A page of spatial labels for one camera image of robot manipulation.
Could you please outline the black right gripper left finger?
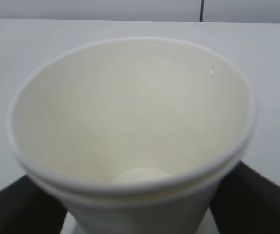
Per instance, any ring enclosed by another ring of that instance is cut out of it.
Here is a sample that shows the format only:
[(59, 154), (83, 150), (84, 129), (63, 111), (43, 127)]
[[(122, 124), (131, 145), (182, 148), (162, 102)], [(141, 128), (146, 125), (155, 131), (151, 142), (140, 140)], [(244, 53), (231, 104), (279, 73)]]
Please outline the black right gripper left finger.
[(59, 234), (66, 213), (26, 176), (0, 191), (0, 234)]

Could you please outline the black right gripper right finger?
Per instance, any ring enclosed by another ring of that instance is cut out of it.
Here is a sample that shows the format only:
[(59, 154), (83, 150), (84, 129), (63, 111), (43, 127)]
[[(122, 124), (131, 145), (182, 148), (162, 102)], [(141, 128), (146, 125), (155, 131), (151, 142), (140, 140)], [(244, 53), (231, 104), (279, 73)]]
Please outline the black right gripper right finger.
[(222, 180), (210, 209), (222, 234), (280, 234), (280, 187), (242, 162)]

